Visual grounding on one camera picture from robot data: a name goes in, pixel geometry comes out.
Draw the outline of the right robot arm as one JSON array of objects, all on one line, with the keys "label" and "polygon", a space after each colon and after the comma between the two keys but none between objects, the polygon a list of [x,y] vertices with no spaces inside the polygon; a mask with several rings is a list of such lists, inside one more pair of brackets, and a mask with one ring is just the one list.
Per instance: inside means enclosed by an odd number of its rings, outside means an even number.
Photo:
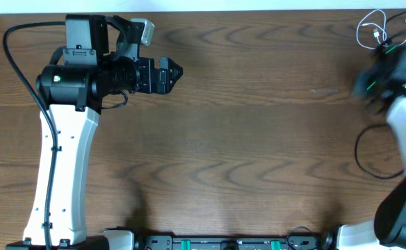
[{"label": "right robot arm", "polygon": [[318,243],[319,249],[406,249],[406,46],[383,43],[374,54],[373,66],[356,79],[354,93],[382,102],[387,119],[382,126],[396,138],[403,179],[379,205],[374,219],[339,226]]}]

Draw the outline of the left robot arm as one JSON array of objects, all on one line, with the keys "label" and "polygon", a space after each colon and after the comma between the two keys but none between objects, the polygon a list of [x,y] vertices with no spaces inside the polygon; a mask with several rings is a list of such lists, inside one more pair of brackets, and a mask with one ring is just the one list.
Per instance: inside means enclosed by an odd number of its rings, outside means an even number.
[{"label": "left robot arm", "polygon": [[29,88],[40,109],[42,146],[31,215],[9,249],[142,249],[143,239],[116,227],[90,236],[86,179],[90,148],[108,95],[168,94],[183,74],[173,60],[143,58],[154,24],[117,15],[68,15],[66,43]]}]

